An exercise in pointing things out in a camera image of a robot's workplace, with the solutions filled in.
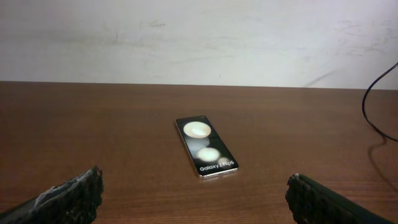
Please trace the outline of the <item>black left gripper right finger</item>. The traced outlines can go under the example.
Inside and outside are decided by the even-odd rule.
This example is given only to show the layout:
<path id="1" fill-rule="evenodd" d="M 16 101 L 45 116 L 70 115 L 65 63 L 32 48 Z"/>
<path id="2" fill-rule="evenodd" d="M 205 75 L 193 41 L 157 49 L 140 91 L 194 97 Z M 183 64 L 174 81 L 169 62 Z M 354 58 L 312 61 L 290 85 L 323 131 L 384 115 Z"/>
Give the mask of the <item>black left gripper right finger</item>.
<path id="1" fill-rule="evenodd" d="M 299 224 L 393 224 L 303 174 L 287 181 L 285 199 Z"/>

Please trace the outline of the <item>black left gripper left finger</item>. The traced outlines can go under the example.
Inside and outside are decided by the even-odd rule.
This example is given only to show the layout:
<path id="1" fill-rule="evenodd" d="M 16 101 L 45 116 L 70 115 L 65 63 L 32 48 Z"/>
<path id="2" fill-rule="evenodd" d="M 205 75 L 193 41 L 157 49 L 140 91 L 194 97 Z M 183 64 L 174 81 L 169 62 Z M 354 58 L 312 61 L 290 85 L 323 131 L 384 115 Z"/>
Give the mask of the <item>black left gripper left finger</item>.
<path id="1" fill-rule="evenodd" d="M 1 213 L 3 224 L 92 223 L 102 204 L 103 173 L 97 166 Z"/>

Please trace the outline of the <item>black Galaxy flip phone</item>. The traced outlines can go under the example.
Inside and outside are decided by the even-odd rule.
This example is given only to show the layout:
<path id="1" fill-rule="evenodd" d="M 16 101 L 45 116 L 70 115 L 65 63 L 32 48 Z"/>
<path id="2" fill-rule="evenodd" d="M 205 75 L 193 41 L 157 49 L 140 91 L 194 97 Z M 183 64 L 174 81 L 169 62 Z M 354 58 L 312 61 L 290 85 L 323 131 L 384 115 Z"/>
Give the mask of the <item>black Galaxy flip phone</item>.
<path id="1" fill-rule="evenodd" d="M 206 116 L 175 120 L 199 177 L 207 179 L 236 172 L 239 164 Z"/>

